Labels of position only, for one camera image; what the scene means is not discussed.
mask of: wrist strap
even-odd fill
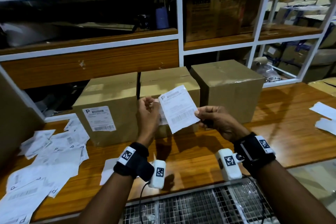
[[[275,160],[275,153],[262,136],[250,133],[234,144],[234,151],[244,158],[243,166],[255,177],[257,170]]]
[[[138,175],[145,182],[149,181],[154,173],[154,167],[147,162],[148,149],[140,143],[132,143],[120,155],[113,170],[123,176]]]

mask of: white sensor device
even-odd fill
[[[150,179],[150,183],[148,184],[149,188],[162,189],[165,184],[166,177],[166,162],[163,160],[154,160],[153,162],[154,174]]]
[[[242,162],[242,160],[238,160],[236,156],[237,153],[233,153],[232,150],[228,148],[221,149],[216,153],[216,159],[225,181],[242,178],[242,173],[238,166],[238,163]]]

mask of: wooden desk surface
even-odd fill
[[[246,126],[262,135],[276,152],[284,167],[294,167],[336,158],[336,137],[314,127],[321,115],[310,111],[321,101],[336,108],[336,98],[303,83],[263,89],[252,122]],[[67,121],[48,123],[45,129],[63,131]],[[90,141],[87,151],[90,159],[82,163],[79,174],[71,178],[55,199],[47,198],[33,215],[32,221],[80,212],[100,189],[101,172],[106,159],[116,158],[128,143],[94,148]],[[233,145],[215,130],[155,140],[149,147],[149,161],[153,153],[166,160],[167,177],[164,189],[146,187],[143,196],[169,193],[222,182],[214,153]],[[2,172],[0,197],[5,193],[8,175],[32,160],[17,157]],[[136,179],[129,200],[136,200],[144,181]]]

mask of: black cable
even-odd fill
[[[141,221],[141,224],[144,224],[143,221],[142,221],[142,213],[141,213],[141,197],[142,197],[142,192],[144,191],[144,188],[146,187],[146,185],[148,185],[148,183],[146,183],[143,187],[142,187],[142,190],[141,190],[141,193],[140,193],[140,198],[139,198],[139,217],[140,217],[140,221]]]
[[[252,180],[250,177],[248,177],[247,175],[243,175],[245,176],[246,178],[248,178],[254,185],[255,189],[257,190],[258,192],[258,195],[259,195],[259,198],[260,198],[260,203],[261,203],[261,207],[262,207],[262,217],[261,217],[261,223],[260,224],[263,224],[264,223],[264,220],[265,220],[265,205],[263,203],[263,195],[261,194],[261,191],[259,190],[259,187],[257,186],[257,184],[254,182],[254,180]]]

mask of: white shelving unit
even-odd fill
[[[19,1],[19,0],[0,0],[0,2],[5,1]],[[256,47],[258,45],[261,45],[261,50],[259,55],[263,55],[263,49],[265,44],[271,44],[271,43],[279,43],[279,42],[287,42],[287,41],[297,41],[297,40],[304,40],[304,39],[317,39],[316,43],[313,45],[313,47],[310,49],[308,57],[304,63],[304,65],[301,68],[301,71],[298,76],[289,74],[285,71],[282,71],[286,74],[288,74],[292,79],[282,80],[278,82],[268,82],[264,84],[264,87],[272,87],[272,86],[280,86],[280,85],[287,85],[291,83],[301,82],[304,78],[305,73],[307,72],[309,65],[311,61],[313,60],[313,57],[323,39],[323,36],[325,32],[328,29],[328,26],[330,24],[332,16],[335,14],[336,11],[336,0],[332,2],[330,5],[330,9],[328,10],[325,20],[323,21],[321,25],[322,33],[320,34],[314,34],[314,35],[304,35],[304,36],[295,36],[295,37],[286,37],[286,38],[277,38],[277,39],[271,39],[271,40],[259,40],[261,27],[263,25],[263,19],[264,14],[267,9],[267,2],[268,0],[261,0],[258,10],[258,16],[256,19],[256,24],[254,26],[253,31],[253,41],[248,43],[241,43],[241,44],[231,44],[231,45],[223,45],[223,46],[217,46],[217,47],[210,47],[210,48],[199,48],[195,50],[184,50],[184,42],[183,42],[183,0],[176,0],[177,5],[177,24],[178,24],[178,34],[173,35],[164,35],[164,36],[156,36],[156,37],[149,37],[149,38],[142,38],[142,39],[132,39],[132,40],[125,40],[125,41],[118,41],[118,42],[111,42],[111,43],[102,43],[102,44],[90,44],[90,45],[82,45],[82,46],[76,46],[76,47],[67,47],[67,48],[58,48],[58,49],[52,49],[52,50],[42,50],[42,51],[35,51],[35,52],[25,52],[25,53],[17,53],[17,54],[8,54],[8,55],[1,55],[0,56],[0,62],[2,61],[9,61],[9,60],[18,60],[18,59],[27,59],[27,58],[34,58],[34,57],[42,57],[42,56],[51,56],[51,55],[59,55],[59,54],[65,54],[65,53],[75,53],[75,52],[82,52],[82,51],[89,51],[89,50],[98,50],[98,49],[105,49],[105,48],[114,48],[114,47],[122,47],[122,46],[130,46],[135,44],[145,44],[145,43],[153,43],[153,42],[160,42],[160,41],[167,41],[167,40],[174,40],[178,39],[178,48],[179,48],[179,65],[183,66],[183,57],[186,55],[192,55],[192,54],[198,54],[198,53],[207,53],[207,52],[214,52],[214,51],[221,51],[221,50],[228,50],[228,49],[234,49],[234,48],[241,48],[241,47],[251,47],[250,56],[247,60],[247,67],[251,68],[254,53],[256,50]],[[275,8],[277,6],[278,0],[275,0],[272,5],[272,9],[270,12],[270,20],[268,22],[272,21],[272,15],[274,15]],[[8,80],[10,80],[11,85],[16,89],[18,93],[20,93],[21,97],[25,99],[29,105],[34,105],[32,103],[31,99],[24,94],[16,85],[15,83],[10,79],[10,77],[7,75],[4,69],[0,67],[0,73],[2,73]],[[68,119],[69,115],[63,115],[63,117],[50,117],[46,118],[45,121],[54,121],[54,120],[64,120]]]

